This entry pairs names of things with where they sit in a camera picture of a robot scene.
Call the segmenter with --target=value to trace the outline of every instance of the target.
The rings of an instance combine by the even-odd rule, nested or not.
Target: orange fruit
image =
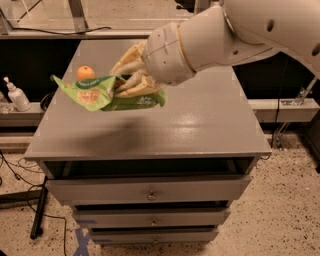
[[[77,70],[77,80],[78,81],[85,80],[85,79],[91,79],[91,78],[95,78],[95,77],[96,77],[96,75],[95,75],[94,71],[89,66],[81,66]]]

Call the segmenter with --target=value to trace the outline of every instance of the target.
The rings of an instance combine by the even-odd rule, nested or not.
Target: drawer handle
[[[157,221],[155,219],[152,220],[151,226],[152,227],[158,226],[158,223],[157,223]]]
[[[150,194],[147,196],[148,201],[155,201],[157,199],[157,196],[153,193],[153,191],[150,191]]]

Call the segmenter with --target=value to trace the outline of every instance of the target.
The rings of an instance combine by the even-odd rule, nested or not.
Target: cabinet top
[[[137,40],[82,41],[65,73],[81,65],[108,75]],[[29,160],[108,160],[268,155],[270,146],[231,67],[199,72],[166,90],[164,107],[89,112],[58,89],[32,139]]]

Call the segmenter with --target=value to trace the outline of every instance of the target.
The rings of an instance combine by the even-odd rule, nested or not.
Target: drawer
[[[175,242],[210,242],[218,235],[218,230],[171,230],[168,231],[106,231],[92,232],[90,237],[98,244],[156,244]]]
[[[62,204],[127,204],[235,200],[249,175],[135,179],[49,180],[47,189]]]
[[[168,227],[221,225],[228,208],[75,211],[73,218],[83,228]]]

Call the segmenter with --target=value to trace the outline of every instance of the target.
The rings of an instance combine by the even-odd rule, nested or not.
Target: pump bottle
[[[17,110],[22,112],[30,109],[31,103],[24,92],[11,83],[8,77],[3,78],[3,80],[7,82],[7,87],[9,89],[8,96]]]

